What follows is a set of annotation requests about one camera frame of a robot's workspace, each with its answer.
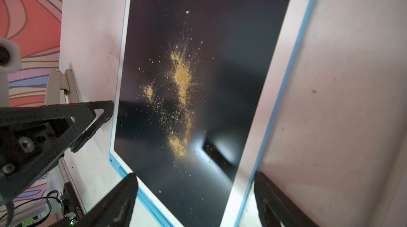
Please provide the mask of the blue white drawing tablet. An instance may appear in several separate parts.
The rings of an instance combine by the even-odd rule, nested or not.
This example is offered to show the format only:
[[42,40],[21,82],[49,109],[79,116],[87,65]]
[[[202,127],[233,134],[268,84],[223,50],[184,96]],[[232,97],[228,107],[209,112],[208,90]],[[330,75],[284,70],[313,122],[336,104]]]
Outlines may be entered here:
[[161,227],[236,227],[315,0],[126,0],[109,160]]

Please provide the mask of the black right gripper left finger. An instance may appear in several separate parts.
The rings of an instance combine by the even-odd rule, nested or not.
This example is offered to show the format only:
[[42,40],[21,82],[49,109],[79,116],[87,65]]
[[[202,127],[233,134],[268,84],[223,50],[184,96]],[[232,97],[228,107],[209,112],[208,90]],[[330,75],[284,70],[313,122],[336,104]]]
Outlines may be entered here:
[[129,227],[137,192],[137,176],[130,173],[73,226]]

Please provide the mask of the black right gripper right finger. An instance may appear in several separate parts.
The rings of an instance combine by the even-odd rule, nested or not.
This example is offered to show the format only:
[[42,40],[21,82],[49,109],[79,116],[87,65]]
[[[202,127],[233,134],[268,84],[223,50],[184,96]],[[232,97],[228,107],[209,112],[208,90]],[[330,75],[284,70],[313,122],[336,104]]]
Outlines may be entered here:
[[263,227],[315,227],[309,218],[264,173],[254,175],[254,195]]

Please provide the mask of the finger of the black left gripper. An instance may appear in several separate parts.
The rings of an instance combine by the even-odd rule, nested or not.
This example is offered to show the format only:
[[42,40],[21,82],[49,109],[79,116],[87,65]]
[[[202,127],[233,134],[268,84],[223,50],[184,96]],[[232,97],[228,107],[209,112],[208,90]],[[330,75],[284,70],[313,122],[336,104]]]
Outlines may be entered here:
[[1,176],[42,176],[95,133],[95,106],[1,108]]
[[70,147],[71,152],[78,152],[85,143],[93,137],[97,130],[113,115],[114,103],[113,101],[94,101],[87,102],[93,110],[103,110],[103,113],[84,131],[84,133],[73,143]]

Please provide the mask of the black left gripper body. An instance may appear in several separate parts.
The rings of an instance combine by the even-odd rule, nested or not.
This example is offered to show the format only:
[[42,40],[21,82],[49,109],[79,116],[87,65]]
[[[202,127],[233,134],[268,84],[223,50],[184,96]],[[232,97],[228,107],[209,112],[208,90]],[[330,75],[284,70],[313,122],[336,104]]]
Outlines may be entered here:
[[76,106],[1,108],[1,204],[52,168],[76,140]]

